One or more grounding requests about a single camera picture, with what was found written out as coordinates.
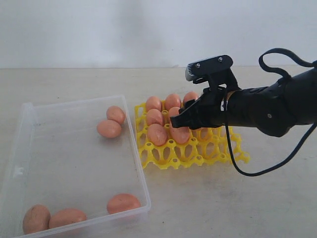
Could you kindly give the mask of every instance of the table surface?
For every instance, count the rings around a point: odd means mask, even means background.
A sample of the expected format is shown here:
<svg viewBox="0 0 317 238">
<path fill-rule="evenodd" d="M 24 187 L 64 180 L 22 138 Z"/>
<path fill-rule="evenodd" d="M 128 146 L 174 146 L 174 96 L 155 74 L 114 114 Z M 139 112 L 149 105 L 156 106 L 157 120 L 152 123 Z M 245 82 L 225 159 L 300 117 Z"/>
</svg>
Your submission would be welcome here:
<svg viewBox="0 0 317 238">
<path fill-rule="evenodd" d="M 306 69 L 285 66 L 295 75 Z M 241 88 L 273 84 L 279 77 L 259 67 L 234 67 Z M 185 80 L 183 68 L 158 69 L 2 69 L 0 70 L 0 186 L 21 105 L 35 106 L 124 94 L 133 107 L 149 96 L 184 96 L 206 86 Z M 308 128 L 297 126 L 283 138 L 252 128 L 234 128 L 251 155 L 248 172 L 284 158 Z M 152 200 L 149 220 L 100 237 L 107 238 L 315 238 L 317 234 L 317 148 L 313 133 L 294 160 L 269 174 L 249 178 L 232 165 L 188 169 L 144 169 Z"/>
</svg>

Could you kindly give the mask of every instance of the yellow egg tray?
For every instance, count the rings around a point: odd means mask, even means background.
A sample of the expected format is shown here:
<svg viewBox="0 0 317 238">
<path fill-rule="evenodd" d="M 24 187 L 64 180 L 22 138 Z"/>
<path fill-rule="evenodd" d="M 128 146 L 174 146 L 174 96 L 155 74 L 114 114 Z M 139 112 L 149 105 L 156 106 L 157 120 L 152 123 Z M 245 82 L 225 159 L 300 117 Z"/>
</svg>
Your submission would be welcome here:
<svg viewBox="0 0 317 238">
<path fill-rule="evenodd" d="M 168 111 L 164 108 L 165 101 L 161 102 L 162 114 L 167 122 Z M 155 146 L 147 137 L 148 125 L 146 123 L 145 103 L 135 106 L 134 111 L 136 140 L 143 168 L 151 162 L 162 170 L 169 167 L 178 169 L 181 165 L 185 168 L 189 168 L 193 164 L 198 166 L 204 163 L 212 165 L 215 162 L 232 164 L 223 126 L 190 130 L 189 140 L 185 144 L 178 144 L 169 133 L 171 125 L 165 123 L 164 128 L 168 133 L 168 141 L 162 146 Z M 241 136 L 234 133 L 232 127 L 229 127 L 229 134 L 235 161 L 248 163 L 250 155 L 241 149 Z"/>
</svg>

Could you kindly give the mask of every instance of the brown egg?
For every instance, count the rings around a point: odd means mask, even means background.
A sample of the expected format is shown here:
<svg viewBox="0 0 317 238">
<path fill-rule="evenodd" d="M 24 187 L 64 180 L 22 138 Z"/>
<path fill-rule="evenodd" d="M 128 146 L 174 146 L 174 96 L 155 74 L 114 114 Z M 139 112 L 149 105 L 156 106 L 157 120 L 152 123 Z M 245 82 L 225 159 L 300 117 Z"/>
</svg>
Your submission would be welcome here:
<svg viewBox="0 0 317 238">
<path fill-rule="evenodd" d="M 121 125 L 114 120 L 102 120 L 97 125 L 97 132 L 107 138 L 115 138 L 121 131 Z"/>
<path fill-rule="evenodd" d="M 52 229 L 56 227 L 62 227 L 85 220 L 87 220 L 87 216 L 84 212 L 78 209 L 67 208 L 55 213 L 52 216 L 50 219 L 49 228 Z"/>
<path fill-rule="evenodd" d="M 163 114 L 157 109 L 150 109 L 146 115 L 147 125 L 160 124 L 164 125 Z"/>
<path fill-rule="evenodd" d="M 169 131 L 172 138 L 178 144 L 185 144 L 189 140 L 190 130 L 188 127 L 173 128 L 170 126 Z"/>
<path fill-rule="evenodd" d="M 162 111 L 162 102 L 160 101 L 159 97 L 151 96 L 147 99 L 145 103 L 145 110 L 148 112 L 152 108 L 157 109 L 160 112 Z"/>
<path fill-rule="evenodd" d="M 141 203 L 134 195 L 122 193 L 109 200 L 107 204 L 107 211 L 110 214 L 114 214 L 139 207 L 141 207 Z"/>
<path fill-rule="evenodd" d="M 179 114 L 179 109 L 180 107 L 172 107 L 169 111 L 168 111 L 168 123 L 170 123 L 170 118 L 172 116 L 177 116 Z"/>
<path fill-rule="evenodd" d="M 185 104 L 186 102 L 190 101 L 190 100 L 197 100 L 199 98 L 198 94 L 194 91 L 191 91 L 189 93 L 187 93 L 183 99 L 183 104 Z"/>
<path fill-rule="evenodd" d="M 50 211 L 41 204 L 34 205 L 24 215 L 22 229 L 24 234 L 41 232 L 49 229 Z"/>
<path fill-rule="evenodd" d="M 165 109 L 170 110 L 172 107 L 181 107 L 181 101 L 179 95 L 172 93 L 165 99 Z"/>
<path fill-rule="evenodd" d="M 148 139 L 156 146 L 162 146 L 168 140 L 165 128 L 159 124 L 152 124 L 148 127 Z"/>
<path fill-rule="evenodd" d="M 118 106 L 111 106 L 107 109 L 106 113 L 108 120 L 114 120 L 120 125 L 124 123 L 125 120 L 125 113 L 124 111 Z"/>
</svg>

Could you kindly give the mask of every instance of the wire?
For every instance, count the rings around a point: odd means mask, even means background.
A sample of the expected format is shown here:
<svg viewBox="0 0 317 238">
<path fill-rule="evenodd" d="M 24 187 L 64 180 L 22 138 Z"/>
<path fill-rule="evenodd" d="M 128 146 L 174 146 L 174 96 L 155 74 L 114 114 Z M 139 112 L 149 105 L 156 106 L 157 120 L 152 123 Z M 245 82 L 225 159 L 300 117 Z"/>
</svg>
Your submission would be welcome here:
<svg viewBox="0 0 317 238">
<path fill-rule="evenodd" d="M 231 140 L 230 140 L 230 134 L 229 134 L 229 126 L 228 126 L 228 118 L 227 118 L 227 89 L 224 89 L 224 102 L 223 102 L 223 107 L 224 107 L 224 120 L 225 120 L 225 128 L 226 128 L 226 134 L 227 134 L 227 141 L 228 141 L 228 147 L 229 147 L 229 152 L 230 152 L 230 157 L 231 157 L 231 161 L 233 163 L 234 168 L 241 174 L 245 175 L 245 176 L 249 176 L 249 177 L 256 177 L 256 176 L 260 176 L 260 175 L 264 175 L 268 172 L 272 172 L 273 170 L 276 170 L 280 167 L 282 167 L 283 165 L 287 164 L 291 159 L 294 158 L 294 156 L 297 154 L 297 152 L 300 150 L 300 148 L 303 146 L 303 144 L 305 143 L 306 139 L 310 136 L 310 134 L 315 130 L 315 128 L 317 127 L 317 122 L 315 122 L 308 130 L 307 132 L 303 135 L 302 139 L 298 142 L 297 146 L 295 147 L 295 149 L 292 151 L 292 153 L 282 162 L 280 162 L 279 164 L 272 166 L 271 168 L 268 168 L 266 170 L 257 172 L 257 173 L 247 173 L 242 171 L 241 169 L 239 169 L 239 167 L 237 166 L 235 160 L 234 160 L 234 156 L 233 156 L 233 152 L 232 152 L 232 147 L 231 147 Z"/>
</svg>

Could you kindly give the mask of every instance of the clear plastic container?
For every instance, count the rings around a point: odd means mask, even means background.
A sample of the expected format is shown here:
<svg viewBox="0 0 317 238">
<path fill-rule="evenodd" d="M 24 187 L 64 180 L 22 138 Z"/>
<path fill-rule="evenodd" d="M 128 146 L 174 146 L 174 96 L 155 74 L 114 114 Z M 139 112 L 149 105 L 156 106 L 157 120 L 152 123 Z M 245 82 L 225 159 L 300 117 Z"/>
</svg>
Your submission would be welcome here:
<svg viewBox="0 0 317 238">
<path fill-rule="evenodd" d="M 119 137 L 102 138 L 96 126 L 113 105 L 121 107 L 127 119 Z M 118 193 L 137 196 L 142 206 L 108 214 L 107 202 Z M 80 209 L 88 219 L 24 236 L 25 212 L 39 203 L 51 214 L 64 208 Z M 146 220 L 150 207 L 124 96 L 22 106 L 0 195 L 1 238 L 94 237 Z"/>
</svg>

